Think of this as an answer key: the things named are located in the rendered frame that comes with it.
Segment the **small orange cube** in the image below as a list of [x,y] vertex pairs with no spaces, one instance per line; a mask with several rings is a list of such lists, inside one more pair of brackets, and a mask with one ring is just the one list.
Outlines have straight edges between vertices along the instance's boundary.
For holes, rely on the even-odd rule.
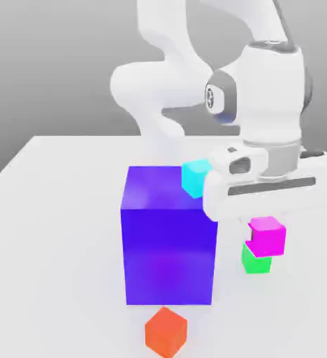
[[173,358],[187,342],[188,321],[162,307],[145,324],[145,344],[163,358]]

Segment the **small green cube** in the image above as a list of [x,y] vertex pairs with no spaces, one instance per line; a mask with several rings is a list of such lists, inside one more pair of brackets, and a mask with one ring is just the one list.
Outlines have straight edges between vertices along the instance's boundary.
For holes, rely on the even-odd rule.
[[246,243],[242,247],[241,261],[247,274],[269,273],[272,264],[271,257],[255,257]]

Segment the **large purple box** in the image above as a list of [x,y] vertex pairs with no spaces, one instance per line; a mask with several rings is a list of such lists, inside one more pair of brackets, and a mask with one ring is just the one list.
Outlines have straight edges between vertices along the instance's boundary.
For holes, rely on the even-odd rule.
[[120,218],[127,304],[211,304],[218,224],[179,166],[130,166]]

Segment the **small magenta cube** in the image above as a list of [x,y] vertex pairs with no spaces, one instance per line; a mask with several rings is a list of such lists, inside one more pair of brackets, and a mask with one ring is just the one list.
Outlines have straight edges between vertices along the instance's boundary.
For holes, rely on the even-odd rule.
[[257,258],[275,257],[284,254],[286,227],[275,217],[255,217],[248,223],[252,231],[246,246]]

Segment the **small cyan cube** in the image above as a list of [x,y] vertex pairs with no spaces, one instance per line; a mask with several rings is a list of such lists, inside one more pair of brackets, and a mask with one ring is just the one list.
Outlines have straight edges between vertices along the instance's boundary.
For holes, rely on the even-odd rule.
[[183,163],[182,189],[194,199],[201,198],[205,177],[211,170],[212,166],[207,159]]

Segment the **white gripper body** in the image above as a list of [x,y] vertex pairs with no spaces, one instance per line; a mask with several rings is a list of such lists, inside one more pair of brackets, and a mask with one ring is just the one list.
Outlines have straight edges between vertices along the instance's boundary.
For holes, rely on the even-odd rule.
[[205,178],[203,210],[214,222],[264,217],[321,205],[327,195],[327,152],[304,151],[298,168],[279,180],[232,180],[211,170]]

